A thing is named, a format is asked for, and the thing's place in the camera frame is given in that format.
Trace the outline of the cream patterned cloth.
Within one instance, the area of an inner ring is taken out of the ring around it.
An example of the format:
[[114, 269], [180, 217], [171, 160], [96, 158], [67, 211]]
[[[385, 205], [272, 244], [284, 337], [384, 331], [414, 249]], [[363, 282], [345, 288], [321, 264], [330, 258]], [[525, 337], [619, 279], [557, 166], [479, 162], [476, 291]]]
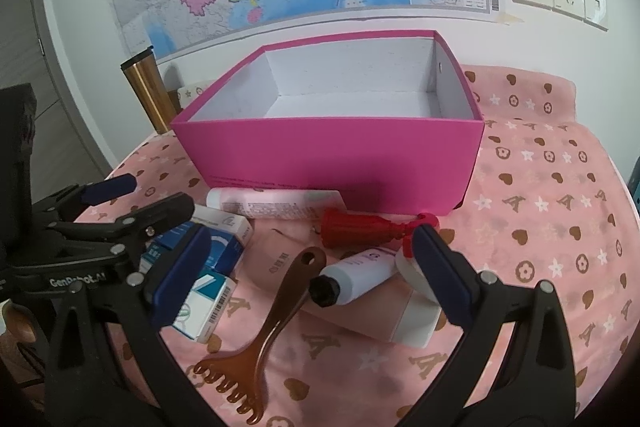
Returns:
[[212, 84], [214, 80], [202, 81], [198, 83], [188, 84], [177, 90], [178, 104], [181, 109], [187, 108], [196, 98], [203, 94]]

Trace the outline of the pink aloe cream tube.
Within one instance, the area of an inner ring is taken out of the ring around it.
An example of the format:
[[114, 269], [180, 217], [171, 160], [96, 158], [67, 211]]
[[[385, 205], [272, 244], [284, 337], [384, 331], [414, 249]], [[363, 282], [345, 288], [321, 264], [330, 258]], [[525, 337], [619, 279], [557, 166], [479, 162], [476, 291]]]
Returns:
[[326, 210], [346, 211], [337, 191], [276, 190], [275, 188], [211, 188], [208, 208], [248, 219], [321, 220]]

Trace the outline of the pink cardboard box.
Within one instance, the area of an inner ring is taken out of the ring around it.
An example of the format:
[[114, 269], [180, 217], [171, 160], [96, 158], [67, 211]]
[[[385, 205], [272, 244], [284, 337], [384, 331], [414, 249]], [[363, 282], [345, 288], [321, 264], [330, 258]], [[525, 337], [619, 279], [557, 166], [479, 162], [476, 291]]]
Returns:
[[331, 190], [395, 215], [460, 205], [484, 126], [446, 41], [416, 29], [262, 46], [172, 123], [211, 187]]

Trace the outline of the gold travel mug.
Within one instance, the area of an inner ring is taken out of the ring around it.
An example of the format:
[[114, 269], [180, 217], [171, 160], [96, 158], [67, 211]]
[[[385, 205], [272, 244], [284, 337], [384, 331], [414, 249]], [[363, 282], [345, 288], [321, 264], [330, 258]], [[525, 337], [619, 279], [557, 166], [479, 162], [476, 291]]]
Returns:
[[160, 77], [153, 47], [149, 46], [130, 57], [120, 64], [120, 69], [137, 95], [154, 130], [158, 134], [169, 132], [171, 121], [177, 116], [177, 112]]

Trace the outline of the brown wooden comb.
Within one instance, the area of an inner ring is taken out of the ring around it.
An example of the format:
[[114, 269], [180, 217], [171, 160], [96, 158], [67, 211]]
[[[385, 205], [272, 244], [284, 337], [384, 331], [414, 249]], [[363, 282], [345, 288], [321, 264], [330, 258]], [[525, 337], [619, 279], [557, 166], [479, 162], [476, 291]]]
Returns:
[[306, 303], [310, 281], [325, 267], [326, 254], [320, 248], [301, 251], [288, 267], [256, 337], [239, 351], [206, 358], [194, 365], [193, 373], [202, 375], [206, 384], [215, 384], [216, 392], [236, 404], [236, 413], [246, 416], [247, 425], [258, 424], [266, 411], [264, 376], [273, 343]]

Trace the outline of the small white box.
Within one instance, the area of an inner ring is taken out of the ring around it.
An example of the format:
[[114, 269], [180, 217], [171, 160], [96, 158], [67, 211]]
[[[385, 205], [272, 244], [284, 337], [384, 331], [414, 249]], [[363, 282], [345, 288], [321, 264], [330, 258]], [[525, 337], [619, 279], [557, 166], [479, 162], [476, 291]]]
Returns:
[[206, 206], [196, 205], [191, 220], [215, 231], [232, 234], [243, 245], [250, 241], [254, 233], [247, 218]]

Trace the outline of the large pink cream tube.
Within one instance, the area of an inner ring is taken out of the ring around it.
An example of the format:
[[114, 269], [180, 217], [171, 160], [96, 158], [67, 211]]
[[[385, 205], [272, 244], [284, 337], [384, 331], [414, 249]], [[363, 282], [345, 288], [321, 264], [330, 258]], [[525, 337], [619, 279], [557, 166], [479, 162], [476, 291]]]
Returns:
[[[236, 277], [273, 296], [292, 260], [306, 247], [321, 245], [314, 225], [305, 221], [256, 220], [250, 243], [236, 267]], [[424, 348], [442, 308], [396, 274], [352, 303], [320, 308], [305, 303], [315, 317], [375, 340]]]

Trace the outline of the grey door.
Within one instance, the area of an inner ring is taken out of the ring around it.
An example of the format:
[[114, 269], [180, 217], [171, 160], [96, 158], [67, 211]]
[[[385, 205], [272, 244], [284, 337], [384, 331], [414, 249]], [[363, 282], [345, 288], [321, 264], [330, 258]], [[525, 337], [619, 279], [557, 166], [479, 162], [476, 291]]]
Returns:
[[22, 83], [32, 86], [37, 100], [32, 198], [103, 180], [111, 167], [67, 86], [43, 0], [1, 0], [1, 86]]

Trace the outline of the blue white medicine box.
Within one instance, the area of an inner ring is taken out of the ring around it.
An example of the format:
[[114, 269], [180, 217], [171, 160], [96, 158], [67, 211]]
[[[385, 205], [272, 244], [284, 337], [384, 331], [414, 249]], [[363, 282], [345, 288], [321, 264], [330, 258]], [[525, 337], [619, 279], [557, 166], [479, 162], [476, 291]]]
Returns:
[[[190, 230], [194, 222], [186, 222], [172, 230], [156, 236], [140, 260], [140, 270], [146, 272], [151, 265], [166, 251], [176, 247], [183, 235]], [[204, 270], [227, 275], [231, 274], [238, 263], [244, 246], [232, 233], [205, 225], [209, 234], [209, 254]]]

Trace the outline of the pink patterned tablecloth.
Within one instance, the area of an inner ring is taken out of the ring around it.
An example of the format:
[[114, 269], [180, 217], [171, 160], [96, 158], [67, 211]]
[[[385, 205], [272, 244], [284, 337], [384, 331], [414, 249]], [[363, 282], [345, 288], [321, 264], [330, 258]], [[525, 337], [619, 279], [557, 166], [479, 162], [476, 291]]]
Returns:
[[[575, 363], [575, 411], [598, 394], [639, 325], [639, 216], [612, 159], [576, 121], [574, 84], [526, 70], [463, 66], [486, 117], [473, 180], [462, 206], [439, 218], [440, 235], [478, 271], [506, 284], [554, 285]], [[204, 205], [208, 191], [174, 134], [153, 136], [113, 173], [138, 178], [134, 193], [90, 208], [80, 222], [117, 217], [176, 192]], [[246, 426], [194, 364], [231, 351], [257, 333], [275, 289], [262, 289], [285, 254], [318, 245], [309, 222], [255, 221], [252, 246], [236, 267], [238, 287], [209, 340], [199, 345], [175, 329], [163, 337], [203, 398], [230, 426]], [[382, 298], [394, 312], [410, 287], [394, 277], [343, 312], [306, 307], [277, 339], [267, 366], [268, 409], [259, 426], [395, 426], [451, 358], [461, 329], [442, 312], [425, 348], [392, 341], [391, 317], [365, 336], [337, 325], [360, 319]]]

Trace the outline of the white bottle black cap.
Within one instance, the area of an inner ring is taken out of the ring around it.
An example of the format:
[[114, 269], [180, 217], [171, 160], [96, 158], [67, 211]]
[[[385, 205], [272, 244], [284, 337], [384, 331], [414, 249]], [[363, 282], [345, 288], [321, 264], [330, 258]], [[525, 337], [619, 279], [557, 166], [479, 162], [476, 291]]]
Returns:
[[396, 253], [371, 248], [328, 265], [309, 282], [309, 296], [320, 308], [345, 306], [396, 273]]

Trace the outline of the teal white medicine box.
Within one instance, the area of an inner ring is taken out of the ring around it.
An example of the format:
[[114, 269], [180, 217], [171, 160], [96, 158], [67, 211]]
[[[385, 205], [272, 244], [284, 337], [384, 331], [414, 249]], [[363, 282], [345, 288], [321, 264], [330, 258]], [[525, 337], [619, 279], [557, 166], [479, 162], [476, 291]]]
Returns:
[[193, 284], [172, 327], [197, 343], [207, 343], [234, 293], [227, 275], [205, 271]]

